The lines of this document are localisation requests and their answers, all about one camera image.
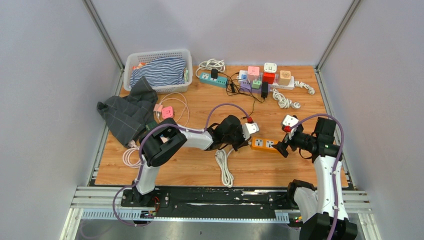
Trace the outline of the orange power strip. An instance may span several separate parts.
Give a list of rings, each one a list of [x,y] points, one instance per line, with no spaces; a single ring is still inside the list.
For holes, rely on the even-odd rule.
[[[252,137],[250,142],[250,147],[255,151],[262,151],[267,153],[278,153],[278,150],[273,147],[277,144],[278,140],[261,138],[261,137]]]

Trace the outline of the purple power strip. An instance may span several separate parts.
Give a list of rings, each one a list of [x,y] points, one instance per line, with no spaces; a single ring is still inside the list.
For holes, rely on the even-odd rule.
[[[238,84],[240,85],[240,88],[244,89],[246,92],[251,92],[253,94],[260,94],[261,93],[261,87],[259,89],[251,87],[251,84],[246,80],[239,80]]]

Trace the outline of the green small adapter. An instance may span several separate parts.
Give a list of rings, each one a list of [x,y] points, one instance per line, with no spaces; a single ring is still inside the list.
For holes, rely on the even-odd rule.
[[[261,88],[261,85],[262,85],[262,82],[260,80],[258,80],[258,79],[253,80],[251,82],[251,88],[252,89],[260,89]]]

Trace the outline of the black power adapter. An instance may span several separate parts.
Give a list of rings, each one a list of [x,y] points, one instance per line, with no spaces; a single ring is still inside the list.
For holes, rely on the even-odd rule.
[[[263,81],[261,84],[260,95],[263,99],[266,99],[268,97],[268,93],[269,93],[269,83],[266,81]]]

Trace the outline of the pink cube adapter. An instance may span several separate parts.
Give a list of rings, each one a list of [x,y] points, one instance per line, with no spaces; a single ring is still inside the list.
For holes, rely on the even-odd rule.
[[[174,108],[172,106],[163,107],[161,110],[161,117],[163,119],[173,118],[175,116]]]

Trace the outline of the light pink usb charger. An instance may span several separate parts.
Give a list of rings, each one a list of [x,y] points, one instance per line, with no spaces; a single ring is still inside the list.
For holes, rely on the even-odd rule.
[[[153,109],[153,112],[156,115],[160,115],[162,113],[162,110],[163,110],[163,105],[162,104],[155,104],[154,109]]]

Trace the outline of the dark green cube socket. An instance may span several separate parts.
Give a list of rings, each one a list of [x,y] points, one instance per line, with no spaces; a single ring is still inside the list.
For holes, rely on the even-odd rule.
[[[147,131],[151,131],[151,130],[153,130],[156,126],[158,125],[158,123],[156,122],[156,121],[151,121],[151,122],[149,122],[149,123],[147,123],[146,125],[145,125],[145,128],[146,128],[146,130]]]

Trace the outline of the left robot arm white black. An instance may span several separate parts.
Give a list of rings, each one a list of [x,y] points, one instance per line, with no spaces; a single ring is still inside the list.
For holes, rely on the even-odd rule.
[[[221,165],[227,166],[229,152],[247,146],[251,137],[259,132],[257,123],[249,117],[241,123],[234,116],[227,116],[220,123],[213,123],[204,129],[187,128],[177,124],[172,118],[145,133],[139,145],[141,165],[131,188],[134,200],[140,206],[149,206],[153,201],[152,191],[160,167],[167,163],[181,148],[196,148],[202,151],[217,151],[216,158]]]

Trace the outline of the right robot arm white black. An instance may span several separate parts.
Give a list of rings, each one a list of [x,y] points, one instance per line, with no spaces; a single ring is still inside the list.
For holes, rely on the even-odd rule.
[[[302,120],[295,115],[286,115],[281,122],[286,134],[283,140],[272,145],[285,158],[289,155],[287,148],[293,152],[309,152],[316,173],[317,187],[297,179],[289,183],[286,204],[300,210],[301,240],[354,240],[358,226],[350,222],[342,195],[344,140],[334,144],[336,128],[341,130],[342,126],[328,114],[318,113],[311,118],[317,121],[314,131],[308,134],[304,132]]]

